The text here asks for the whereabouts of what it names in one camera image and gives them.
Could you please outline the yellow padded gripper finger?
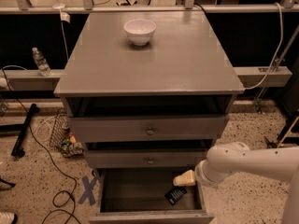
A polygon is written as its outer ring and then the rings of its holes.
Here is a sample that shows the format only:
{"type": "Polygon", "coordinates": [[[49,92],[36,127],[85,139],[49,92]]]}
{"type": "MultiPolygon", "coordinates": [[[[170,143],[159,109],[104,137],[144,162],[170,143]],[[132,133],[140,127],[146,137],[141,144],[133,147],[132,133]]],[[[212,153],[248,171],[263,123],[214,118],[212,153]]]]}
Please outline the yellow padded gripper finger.
{"type": "Polygon", "coordinates": [[[189,170],[182,175],[178,175],[173,180],[173,185],[176,187],[188,187],[196,184],[193,170],[189,170]]]}

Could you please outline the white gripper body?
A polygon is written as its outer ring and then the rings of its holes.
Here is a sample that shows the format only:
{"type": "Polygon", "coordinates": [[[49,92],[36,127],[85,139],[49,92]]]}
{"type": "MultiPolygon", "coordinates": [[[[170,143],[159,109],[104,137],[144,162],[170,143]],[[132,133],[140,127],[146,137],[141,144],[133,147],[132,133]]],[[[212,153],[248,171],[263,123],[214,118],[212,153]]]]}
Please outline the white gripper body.
{"type": "Polygon", "coordinates": [[[218,185],[218,173],[210,166],[208,160],[201,161],[194,169],[196,181],[206,187],[218,185]]]}

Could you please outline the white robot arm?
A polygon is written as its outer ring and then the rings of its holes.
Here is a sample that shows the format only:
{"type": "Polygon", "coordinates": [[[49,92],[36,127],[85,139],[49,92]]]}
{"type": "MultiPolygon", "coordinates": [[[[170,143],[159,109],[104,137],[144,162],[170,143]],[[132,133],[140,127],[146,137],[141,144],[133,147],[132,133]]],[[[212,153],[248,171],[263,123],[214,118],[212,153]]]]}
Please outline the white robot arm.
{"type": "Polygon", "coordinates": [[[299,147],[250,150],[242,142],[215,145],[193,170],[173,180],[176,187],[196,183],[216,187],[226,177],[243,172],[290,183],[281,224],[299,222],[299,147]]]}

